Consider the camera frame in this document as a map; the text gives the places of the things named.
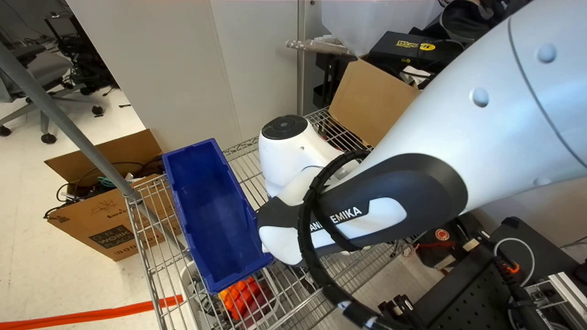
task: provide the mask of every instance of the black band on robot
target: black band on robot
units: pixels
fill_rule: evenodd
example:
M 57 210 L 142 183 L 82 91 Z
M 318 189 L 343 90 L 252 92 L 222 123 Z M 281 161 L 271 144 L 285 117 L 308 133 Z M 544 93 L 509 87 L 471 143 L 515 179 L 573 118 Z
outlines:
M 310 232 L 312 210 L 319 207 L 318 196 L 324 190 L 324 185 L 344 164 L 355 159 L 364 159 L 368 154 L 368 151 L 357 150 L 340 155 L 326 165 L 314 178 L 312 184 L 308 188 L 308 192 L 303 197 L 303 203 L 298 214 L 298 243 L 300 246 L 300 252 L 312 278 L 316 284 L 322 287 L 324 296 L 330 300 L 330 302 L 343 309 L 344 315 L 358 327 L 367 327 L 368 321 L 375 318 L 369 326 L 371 329 L 410 329 L 406 324 L 399 323 L 392 319 L 383 319 L 380 313 L 361 304 L 348 292 L 339 287 L 320 263 L 320 259 L 316 255 L 314 245 L 312 244 Z

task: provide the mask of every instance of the blue plastic bin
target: blue plastic bin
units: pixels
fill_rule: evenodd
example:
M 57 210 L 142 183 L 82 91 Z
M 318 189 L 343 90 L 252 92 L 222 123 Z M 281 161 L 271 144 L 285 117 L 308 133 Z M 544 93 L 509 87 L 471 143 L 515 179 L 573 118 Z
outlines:
M 271 263 L 255 211 L 216 140 L 163 155 L 177 214 L 208 292 L 217 294 Z

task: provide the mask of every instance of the chair wheel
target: chair wheel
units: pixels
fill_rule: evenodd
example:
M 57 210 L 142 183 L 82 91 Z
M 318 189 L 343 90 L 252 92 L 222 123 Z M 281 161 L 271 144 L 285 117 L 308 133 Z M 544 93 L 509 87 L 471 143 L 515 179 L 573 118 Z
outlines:
M 57 138 L 53 134 L 43 134 L 41 135 L 41 141 L 46 144 L 54 144 L 57 141 Z
M 92 107 L 92 113 L 94 115 L 103 115 L 104 114 L 104 108 L 102 108 L 101 106 L 93 106 Z
M 94 91 L 93 91 L 91 88 L 89 88 L 89 87 L 82 87 L 82 88 L 80 88 L 80 89 L 79 89 L 79 92 L 80 92 L 82 95 L 90 95 L 90 94 L 92 94 Z
M 12 133 L 12 131 L 8 127 L 4 125 L 0 126 L 0 136 L 9 136 L 10 133 Z

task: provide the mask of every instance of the white floor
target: white floor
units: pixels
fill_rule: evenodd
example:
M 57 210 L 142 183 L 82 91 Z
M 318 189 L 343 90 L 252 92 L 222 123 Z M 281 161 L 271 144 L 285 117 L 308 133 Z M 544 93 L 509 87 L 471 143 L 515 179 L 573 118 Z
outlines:
M 65 108 L 94 144 L 144 129 L 132 107 L 118 107 L 128 103 L 121 91 L 115 90 L 107 97 L 102 97 L 103 92 L 105 90 L 91 96 L 106 110 L 103 117 L 94 117 L 88 105 L 68 104 Z M 22 106 L 23 102 L 0 103 L 0 117 Z M 38 112 L 6 126 L 13 133 L 0 138 L 0 322 L 149 301 L 138 255 L 113 262 L 42 218 L 47 209 L 59 205 L 55 190 L 65 183 L 43 161 L 75 151 L 76 146 L 54 124 L 50 131 L 57 136 L 57 142 L 53 145 L 42 143 Z M 422 275 L 417 259 L 398 260 L 359 290 L 357 297 L 375 305 L 399 293 L 415 300 L 437 280 L 438 274 L 434 272 Z M 387 288 L 384 294 L 381 287 Z M 353 328 L 339 314 L 329 316 L 324 322 Z M 156 328 L 154 314 L 146 312 L 51 329 Z

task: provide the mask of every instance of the gray pole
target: gray pole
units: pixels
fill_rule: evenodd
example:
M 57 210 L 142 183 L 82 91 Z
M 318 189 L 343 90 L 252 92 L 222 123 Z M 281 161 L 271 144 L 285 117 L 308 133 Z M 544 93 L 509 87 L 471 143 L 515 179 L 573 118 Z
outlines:
M 4 45 L 0 45 L 0 69 L 6 73 L 26 95 L 50 118 L 59 128 L 67 135 L 79 150 L 120 189 L 122 195 L 130 197 L 134 193 L 134 188 L 118 173 L 110 164 L 108 159 L 102 155 L 98 149 L 88 140 L 77 126 L 67 117 L 57 106 L 55 101 L 39 85 L 24 66 L 12 56 L 10 51 Z

